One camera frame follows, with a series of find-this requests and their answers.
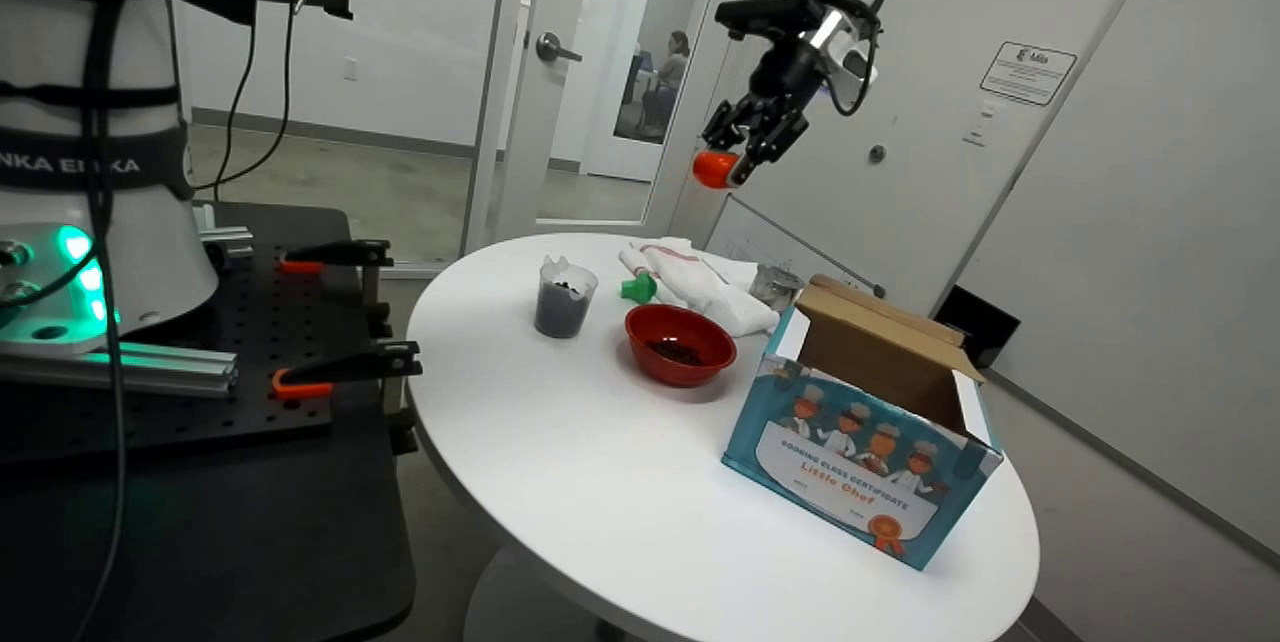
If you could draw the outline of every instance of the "wall sign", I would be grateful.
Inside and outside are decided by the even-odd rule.
[[[1053,100],[1075,67],[1075,55],[1065,51],[1033,49],[1005,42],[982,78],[982,88],[1006,98],[1044,106]]]

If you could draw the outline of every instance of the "door handle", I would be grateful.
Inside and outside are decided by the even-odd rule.
[[[559,37],[554,32],[543,32],[539,35],[538,41],[534,42],[534,51],[538,52],[538,59],[543,61],[556,61],[557,59],[582,61],[582,55],[559,46]]]

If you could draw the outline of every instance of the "table pedestal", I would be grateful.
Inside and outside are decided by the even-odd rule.
[[[503,547],[471,593],[462,641],[643,642],[612,625],[599,629],[599,622]]]

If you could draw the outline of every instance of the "orange ribbon badge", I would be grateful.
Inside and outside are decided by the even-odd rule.
[[[867,523],[867,528],[876,536],[877,550],[897,556],[905,554],[902,544],[897,541],[902,536],[902,524],[891,515],[873,515],[872,521]]]

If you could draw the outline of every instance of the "mila logo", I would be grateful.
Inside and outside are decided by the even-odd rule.
[[[22,171],[46,171],[49,174],[83,174],[84,160],[69,159],[69,156],[63,156],[63,159],[45,159],[44,156],[28,153],[0,153],[0,168],[22,169]],[[133,159],[116,159],[115,162],[111,162],[111,173],[114,174],[136,174],[138,171],[142,171],[142,168],[138,168],[138,164]]]
[[[1032,51],[1029,49],[1018,50],[1018,61],[1030,60],[1037,64],[1048,64],[1048,55],[1042,51]]]

